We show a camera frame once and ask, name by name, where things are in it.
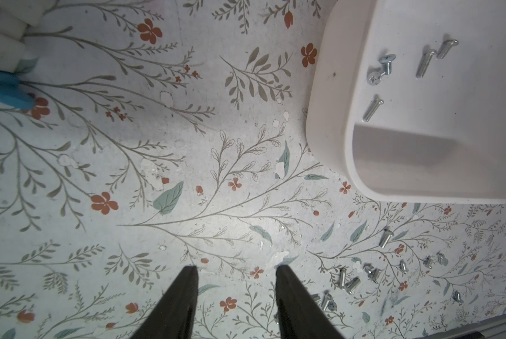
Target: white plastic piece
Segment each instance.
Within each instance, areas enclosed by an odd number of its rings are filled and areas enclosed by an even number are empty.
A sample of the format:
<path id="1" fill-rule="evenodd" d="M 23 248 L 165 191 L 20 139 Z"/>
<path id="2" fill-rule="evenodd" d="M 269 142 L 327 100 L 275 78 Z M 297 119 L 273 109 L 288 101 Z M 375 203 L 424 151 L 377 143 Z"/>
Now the white plastic piece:
<path id="1" fill-rule="evenodd" d="M 448 33 L 460 44 L 416 79 L 423 49 Z M 368 85 L 387 53 L 392 74 Z M 363 123 L 375 95 L 385 104 Z M 338 1 L 308 112 L 313 155 L 369 198 L 505 203 L 506 2 Z"/>
<path id="2" fill-rule="evenodd" d="M 25 51 L 25 45 L 0 34 L 0 71 L 13 72 Z"/>

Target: floor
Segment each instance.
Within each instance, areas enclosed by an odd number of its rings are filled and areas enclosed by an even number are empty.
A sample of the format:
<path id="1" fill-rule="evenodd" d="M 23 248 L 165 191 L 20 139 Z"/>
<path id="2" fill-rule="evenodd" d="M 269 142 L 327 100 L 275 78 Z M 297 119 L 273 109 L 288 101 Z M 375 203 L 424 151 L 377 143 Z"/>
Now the floor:
<path id="1" fill-rule="evenodd" d="M 128 338 L 185 265 L 199 268 L 194 338 L 277 338 L 281 263 L 312 294 L 330 290 L 326 315 L 346 338 L 506 313 L 506 204 L 372 201 L 309 152 L 334 3 L 47 11 L 22 63 L 36 106 L 0 105 L 0 338 Z M 362 280 L 353 295 L 334 289 L 343 266 Z"/>

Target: metal screw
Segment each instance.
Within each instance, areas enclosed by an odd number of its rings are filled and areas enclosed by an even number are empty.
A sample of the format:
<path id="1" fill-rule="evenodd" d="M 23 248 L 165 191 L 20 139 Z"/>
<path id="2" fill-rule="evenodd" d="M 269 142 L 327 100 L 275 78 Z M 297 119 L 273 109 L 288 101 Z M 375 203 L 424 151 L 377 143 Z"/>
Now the metal screw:
<path id="1" fill-rule="evenodd" d="M 437 253 L 437 262 L 439 262 L 440 264 L 443 264 L 444 259 L 445 259 L 445 255 L 443 255 L 443 253 L 441 253 L 441 252 L 438 252 Z"/>
<path id="2" fill-rule="evenodd" d="M 345 268 L 340 268 L 340 279 L 338 280 L 338 288 L 345 289 L 345 276 L 347 275 L 347 270 Z"/>
<path id="3" fill-rule="evenodd" d="M 460 295 L 460 292 L 455 291 L 453 293 L 453 300 L 457 302 L 459 305 L 462 305 L 464 301 L 462 300 L 462 296 Z"/>
<path id="4" fill-rule="evenodd" d="M 366 111 L 366 114 L 364 114 L 364 117 L 362 118 L 362 120 L 365 123 L 370 121 L 370 118 L 373 116 L 373 113 L 375 113 L 377 111 L 377 109 L 379 108 L 379 106 L 383 105 L 384 103 L 385 103 L 385 101 L 383 101 L 382 99 L 379 99 L 379 98 L 373 100 L 372 104 L 370 105 L 370 107 Z"/>
<path id="5" fill-rule="evenodd" d="M 381 238 L 381 242 L 379 242 L 379 246 L 381 246 L 381 248 L 385 248 L 385 246 L 387 245 L 387 242 L 393 236 L 394 236 L 394 233 L 392 233 L 392 231 L 385 229 L 385 233 L 383 233 L 383 237 Z"/>
<path id="6" fill-rule="evenodd" d="M 378 268 L 376 268 L 376 269 L 373 271 L 373 273 L 370 275 L 370 279 L 371 279 L 374 283 L 378 284 L 378 283 L 379 283 L 379 277 L 380 277 L 380 276 L 381 276 L 381 271 L 380 271 Z"/>
<path id="7" fill-rule="evenodd" d="M 448 39 L 443 41 L 443 44 L 441 45 L 441 48 L 439 49 L 439 53 L 437 53 L 438 59 L 443 59 L 447 55 L 447 53 L 453 48 L 454 46 L 458 46 L 460 42 L 456 39 Z"/>
<path id="8" fill-rule="evenodd" d="M 424 73 L 426 73 L 426 69 L 428 68 L 430 61 L 432 60 L 433 56 L 436 55 L 436 53 L 437 51 L 435 49 L 431 49 L 423 54 L 423 58 L 420 61 L 419 69 L 417 71 L 417 78 L 424 77 Z"/>
<path id="9" fill-rule="evenodd" d="M 404 273 L 408 273 L 409 270 L 407 269 L 407 265 L 405 264 L 404 259 L 400 260 L 400 271 Z"/>
<path id="10" fill-rule="evenodd" d="M 366 81 L 368 82 L 368 85 L 375 86 L 381 82 L 381 77 L 384 75 L 385 72 L 383 71 L 373 71 L 370 74 L 368 74 L 368 78 L 366 79 Z"/>
<path id="11" fill-rule="evenodd" d="M 424 261 L 424 266 L 426 266 L 427 268 L 432 268 L 432 264 L 433 259 L 432 257 L 428 256 L 428 258 L 426 258 L 426 260 Z"/>
<path id="12" fill-rule="evenodd" d="M 353 294 L 353 290 L 355 288 L 357 288 L 357 286 L 360 284 L 360 278 L 359 277 L 355 277 L 352 281 L 350 281 L 345 290 L 347 291 L 348 294 Z"/>
<path id="13" fill-rule="evenodd" d="M 370 275 L 373 273 L 374 267 L 370 264 L 364 264 L 364 270 Z"/>
<path id="14" fill-rule="evenodd" d="M 384 57 L 379 59 L 379 62 L 383 66 L 383 70 L 385 71 L 385 75 L 389 75 L 392 73 L 392 61 L 396 56 L 394 54 L 385 55 Z"/>
<path id="15" fill-rule="evenodd" d="M 322 303 L 321 303 L 321 309 L 323 311 L 326 311 L 326 308 L 328 307 L 328 302 L 332 300 L 332 295 L 330 295 L 330 293 L 326 293 L 324 295 L 324 299 L 322 300 Z"/>

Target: white paint chip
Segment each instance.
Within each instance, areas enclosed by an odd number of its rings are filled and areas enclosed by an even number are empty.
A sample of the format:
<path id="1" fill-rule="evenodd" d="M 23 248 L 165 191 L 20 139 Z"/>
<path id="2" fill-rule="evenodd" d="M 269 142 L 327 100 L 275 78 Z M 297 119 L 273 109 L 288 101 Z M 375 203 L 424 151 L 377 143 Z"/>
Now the white paint chip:
<path id="1" fill-rule="evenodd" d="M 285 163 L 283 161 L 276 164 L 276 170 L 274 173 L 276 173 L 280 179 L 283 179 L 285 177 Z"/>
<path id="2" fill-rule="evenodd" d="M 174 100 L 172 99 L 172 94 L 170 94 L 169 92 L 161 91 L 160 99 L 161 99 L 161 102 L 166 107 L 174 106 Z"/>
<path id="3" fill-rule="evenodd" d="M 72 168 L 78 168 L 78 163 L 66 154 L 61 154 L 57 158 L 57 164 L 60 166 L 71 166 Z"/>

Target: blue object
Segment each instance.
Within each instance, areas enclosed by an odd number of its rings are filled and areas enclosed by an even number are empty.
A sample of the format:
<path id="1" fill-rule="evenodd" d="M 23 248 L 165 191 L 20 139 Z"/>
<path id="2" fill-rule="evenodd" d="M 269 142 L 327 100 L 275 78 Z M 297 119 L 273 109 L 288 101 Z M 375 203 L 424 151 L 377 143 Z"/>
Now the blue object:
<path id="1" fill-rule="evenodd" d="M 13 73 L 0 71 L 0 102 L 21 110 L 30 110 L 34 99 L 18 88 L 19 79 Z"/>

